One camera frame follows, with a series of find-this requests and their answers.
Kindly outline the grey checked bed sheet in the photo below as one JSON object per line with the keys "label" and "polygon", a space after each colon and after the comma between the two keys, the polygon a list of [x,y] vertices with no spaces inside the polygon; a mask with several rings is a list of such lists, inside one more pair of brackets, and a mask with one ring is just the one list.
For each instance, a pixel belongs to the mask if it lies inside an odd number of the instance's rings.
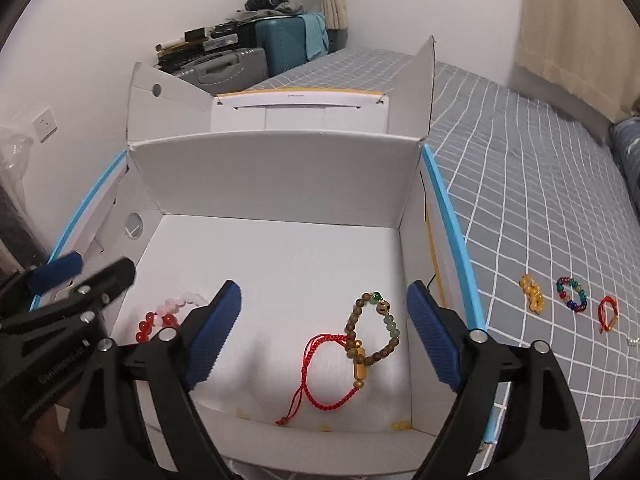
{"label": "grey checked bed sheet", "polygon": [[443,62],[428,143],[489,333],[551,344],[600,474],[639,420],[639,221],[610,150],[551,105]]}

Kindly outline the white cardboard box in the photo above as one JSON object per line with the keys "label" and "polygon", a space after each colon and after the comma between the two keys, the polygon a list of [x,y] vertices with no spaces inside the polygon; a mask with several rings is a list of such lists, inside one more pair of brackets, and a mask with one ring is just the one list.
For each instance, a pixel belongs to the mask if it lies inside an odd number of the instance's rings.
{"label": "white cardboard box", "polygon": [[126,150],[88,193],[56,252],[87,272],[130,258],[106,308],[121,344],[149,308],[212,298],[241,312],[193,390],[224,457],[299,474],[418,469],[454,402],[407,308],[422,281],[484,324],[473,270],[427,146],[427,41],[390,90],[277,88],[211,96],[134,66]]}

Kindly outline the grey hard case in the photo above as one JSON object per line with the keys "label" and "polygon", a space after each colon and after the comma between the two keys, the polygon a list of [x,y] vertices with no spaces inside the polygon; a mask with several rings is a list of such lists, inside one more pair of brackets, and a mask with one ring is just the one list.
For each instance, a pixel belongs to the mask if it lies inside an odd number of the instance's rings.
{"label": "grey hard case", "polygon": [[269,77],[263,48],[241,48],[206,56],[172,73],[211,96],[238,92]]}

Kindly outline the teal suitcase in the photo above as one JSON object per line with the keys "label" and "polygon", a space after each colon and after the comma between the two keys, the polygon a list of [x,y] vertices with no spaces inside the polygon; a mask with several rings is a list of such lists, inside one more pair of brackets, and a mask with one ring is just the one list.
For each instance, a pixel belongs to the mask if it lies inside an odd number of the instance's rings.
{"label": "teal suitcase", "polygon": [[326,19],[321,13],[264,18],[255,25],[256,44],[265,50],[270,77],[328,55]]}

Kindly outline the blue patterned pillow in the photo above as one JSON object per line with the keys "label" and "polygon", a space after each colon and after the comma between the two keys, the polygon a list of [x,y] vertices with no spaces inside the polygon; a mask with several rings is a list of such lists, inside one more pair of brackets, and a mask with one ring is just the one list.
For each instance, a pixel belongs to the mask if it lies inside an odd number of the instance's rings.
{"label": "blue patterned pillow", "polygon": [[611,128],[610,140],[614,160],[623,174],[630,196],[639,200],[640,122],[632,116]]}

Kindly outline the white wall socket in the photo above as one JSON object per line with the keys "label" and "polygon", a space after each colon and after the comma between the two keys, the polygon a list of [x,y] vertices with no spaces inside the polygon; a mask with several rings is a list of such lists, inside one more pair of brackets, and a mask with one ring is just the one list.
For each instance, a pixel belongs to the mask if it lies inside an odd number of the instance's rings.
{"label": "white wall socket", "polygon": [[36,136],[40,143],[48,140],[52,134],[58,131],[58,123],[51,107],[43,110],[32,122]]}

